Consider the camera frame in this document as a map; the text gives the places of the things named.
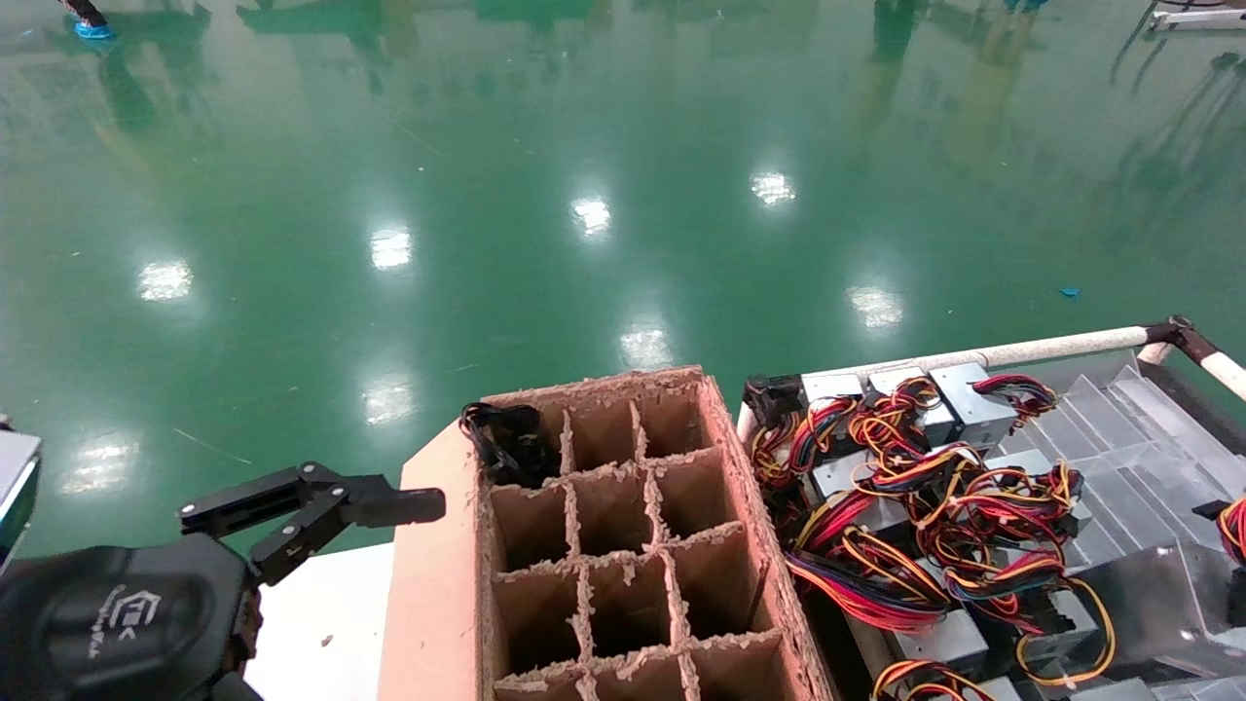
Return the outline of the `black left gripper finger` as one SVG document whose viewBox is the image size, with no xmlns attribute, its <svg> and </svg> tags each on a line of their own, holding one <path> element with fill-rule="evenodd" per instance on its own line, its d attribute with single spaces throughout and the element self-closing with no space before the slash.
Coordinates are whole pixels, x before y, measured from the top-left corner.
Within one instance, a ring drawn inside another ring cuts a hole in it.
<svg viewBox="0 0 1246 701">
<path fill-rule="evenodd" d="M 434 523 L 446 513 L 449 499 L 439 488 L 400 491 L 383 474 L 344 476 L 304 462 L 196 498 L 182 507 L 179 520 L 182 534 L 213 538 L 282 520 L 248 554 L 257 581 L 275 586 L 348 528 Z"/>
</svg>

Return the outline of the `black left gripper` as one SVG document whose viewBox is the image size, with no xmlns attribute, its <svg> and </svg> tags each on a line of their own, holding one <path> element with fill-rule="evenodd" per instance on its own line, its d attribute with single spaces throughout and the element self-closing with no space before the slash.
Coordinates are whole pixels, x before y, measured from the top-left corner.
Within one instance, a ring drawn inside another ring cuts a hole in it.
<svg viewBox="0 0 1246 701">
<path fill-rule="evenodd" d="M 252 568 L 208 535 L 86 547 L 2 573 L 5 700 L 255 700 Z"/>
</svg>

